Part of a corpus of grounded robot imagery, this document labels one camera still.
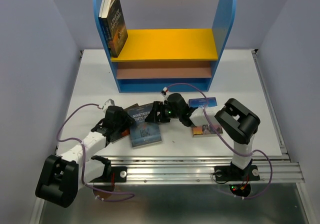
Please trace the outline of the Nineteen Eighty-Four book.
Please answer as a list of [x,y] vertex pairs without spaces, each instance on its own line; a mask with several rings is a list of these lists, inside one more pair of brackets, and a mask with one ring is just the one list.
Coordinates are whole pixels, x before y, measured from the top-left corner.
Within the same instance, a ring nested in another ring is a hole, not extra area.
[[127,111],[135,120],[135,123],[129,128],[132,148],[141,148],[162,142],[159,125],[145,122],[152,107],[153,103],[148,103]]

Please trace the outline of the A Tale of Two Cities book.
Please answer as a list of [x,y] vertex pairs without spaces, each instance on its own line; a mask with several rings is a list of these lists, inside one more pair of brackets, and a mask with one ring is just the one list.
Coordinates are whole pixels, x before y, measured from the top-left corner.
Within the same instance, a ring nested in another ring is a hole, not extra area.
[[103,16],[106,18],[109,30],[110,38],[108,44],[112,50],[111,56],[117,58],[128,38],[120,0],[108,0],[103,8]]

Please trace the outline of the Animal Farm book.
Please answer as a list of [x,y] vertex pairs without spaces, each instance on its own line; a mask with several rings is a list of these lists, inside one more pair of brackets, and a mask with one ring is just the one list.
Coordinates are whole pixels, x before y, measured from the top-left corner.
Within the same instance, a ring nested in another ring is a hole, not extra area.
[[99,21],[100,24],[102,26],[102,30],[103,30],[103,34],[104,34],[104,38],[108,47],[108,51],[110,53],[110,56],[112,56],[112,49],[109,45],[109,40],[110,40],[110,32],[109,32],[109,28],[108,28],[108,23],[107,23],[107,18],[104,17],[104,7],[105,7],[105,3],[108,0],[102,0],[101,5],[100,5],[100,9],[99,9]]

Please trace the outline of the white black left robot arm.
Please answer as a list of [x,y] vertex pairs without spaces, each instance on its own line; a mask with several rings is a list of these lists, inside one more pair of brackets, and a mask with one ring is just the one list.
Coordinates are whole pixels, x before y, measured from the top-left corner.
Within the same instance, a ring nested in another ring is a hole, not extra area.
[[67,208],[75,200],[78,190],[98,188],[91,182],[109,183],[127,180],[125,166],[112,168],[108,158],[97,155],[113,136],[129,129],[135,120],[122,108],[110,105],[104,109],[105,116],[80,140],[78,144],[61,155],[50,155],[44,161],[35,189],[36,197]]

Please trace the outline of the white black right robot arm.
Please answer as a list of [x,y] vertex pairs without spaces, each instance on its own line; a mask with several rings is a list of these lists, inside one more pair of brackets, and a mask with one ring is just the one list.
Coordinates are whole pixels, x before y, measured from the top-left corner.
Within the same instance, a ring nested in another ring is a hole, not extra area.
[[190,106],[181,94],[172,93],[166,95],[163,101],[153,102],[145,121],[158,124],[168,123],[171,119],[178,119],[186,127],[209,125],[213,131],[216,130],[215,125],[221,126],[233,140],[231,163],[214,169],[216,181],[242,181],[252,176],[252,146],[261,121],[238,100],[230,98],[218,110],[209,106],[207,98],[203,106]]

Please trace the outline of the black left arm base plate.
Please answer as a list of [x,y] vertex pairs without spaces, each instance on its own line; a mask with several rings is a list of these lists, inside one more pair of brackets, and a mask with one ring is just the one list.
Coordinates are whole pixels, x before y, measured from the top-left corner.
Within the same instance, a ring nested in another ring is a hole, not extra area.
[[102,175],[93,179],[93,183],[125,183],[127,181],[128,168],[126,166],[109,166]]

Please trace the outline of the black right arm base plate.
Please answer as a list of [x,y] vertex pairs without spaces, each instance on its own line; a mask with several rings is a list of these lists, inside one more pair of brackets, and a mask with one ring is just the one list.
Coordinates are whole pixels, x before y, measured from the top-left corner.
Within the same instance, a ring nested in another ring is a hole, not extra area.
[[224,182],[242,182],[242,181],[259,181],[260,175],[258,167],[251,165],[245,169],[240,169],[231,165],[220,165],[214,167],[215,180],[219,183]]

